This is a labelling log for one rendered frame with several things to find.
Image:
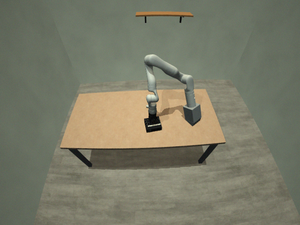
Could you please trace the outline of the black lighting desk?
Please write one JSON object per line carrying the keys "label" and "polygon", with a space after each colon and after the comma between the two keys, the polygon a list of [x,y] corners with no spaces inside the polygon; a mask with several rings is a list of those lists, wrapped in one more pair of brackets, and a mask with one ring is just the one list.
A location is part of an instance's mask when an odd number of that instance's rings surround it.
{"label": "black lighting desk", "polygon": [[161,122],[159,119],[159,116],[157,116],[156,120],[149,120],[149,118],[144,119],[144,123],[146,126],[146,132],[154,132],[154,131],[159,131],[162,130]]}

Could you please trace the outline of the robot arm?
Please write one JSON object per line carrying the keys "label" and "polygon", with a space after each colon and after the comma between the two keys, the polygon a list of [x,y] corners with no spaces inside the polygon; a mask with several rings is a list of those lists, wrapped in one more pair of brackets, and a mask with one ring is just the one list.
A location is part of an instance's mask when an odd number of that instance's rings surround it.
{"label": "robot arm", "polygon": [[176,67],[173,65],[163,61],[158,56],[151,54],[147,55],[144,58],[146,73],[147,73],[147,80],[148,80],[148,91],[154,92],[154,94],[149,94],[146,97],[146,100],[149,104],[150,110],[156,110],[157,104],[156,102],[159,101],[159,97],[157,94],[156,88],[156,79],[153,73],[153,66],[163,70],[163,72],[173,78],[176,78],[183,84],[187,86],[184,88],[187,107],[192,108],[196,106],[195,103],[195,94],[194,94],[194,80],[191,75],[185,75],[178,71]]}

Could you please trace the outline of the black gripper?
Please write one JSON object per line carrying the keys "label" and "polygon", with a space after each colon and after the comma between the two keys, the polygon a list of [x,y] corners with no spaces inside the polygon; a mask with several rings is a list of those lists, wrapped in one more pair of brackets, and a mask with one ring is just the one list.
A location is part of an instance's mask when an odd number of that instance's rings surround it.
{"label": "black gripper", "polygon": [[156,117],[156,114],[157,114],[157,109],[156,110],[148,110],[148,112],[149,112],[149,120],[156,120],[157,119],[157,117]]}

